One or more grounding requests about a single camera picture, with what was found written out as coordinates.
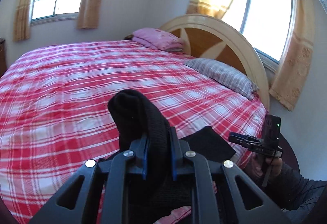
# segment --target brown cabinet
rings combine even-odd
[[[0,77],[2,77],[6,71],[6,50],[4,48],[4,39],[0,38]]]

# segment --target metal screw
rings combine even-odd
[[[231,160],[225,160],[223,165],[226,167],[226,168],[232,168],[234,166],[234,163],[231,161]]]
[[[126,150],[126,151],[124,151],[123,155],[125,157],[131,157],[134,155],[134,152],[132,150]]]
[[[92,168],[92,167],[94,167],[96,165],[96,161],[95,160],[87,160],[86,162],[85,162],[85,166],[86,167],[89,167],[89,168]]]
[[[195,157],[196,153],[192,150],[189,150],[187,152],[185,152],[185,156],[188,157],[188,158],[192,158],[192,157]]]

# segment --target bedsheet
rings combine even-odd
[[[230,131],[260,137],[266,110],[259,99],[188,68],[188,58],[133,41],[51,46],[20,57],[0,79],[0,195],[18,222],[27,223],[86,160],[118,150],[107,103],[120,90],[143,93],[179,138],[207,125],[225,140]],[[244,167],[250,152],[231,146]]]

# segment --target triangular cutout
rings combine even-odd
[[[251,190],[241,177],[237,176],[235,180],[246,210],[251,210],[263,205],[263,201],[260,197]]]
[[[78,176],[66,192],[60,196],[57,205],[73,210],[76,206],[77,198],[80,194],[84,179],[84,175]]]

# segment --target folded pink blanket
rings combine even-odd
[[[161,51],[183,51],[184,40],[161,29],[143,28],[133,32],[133,41]]]

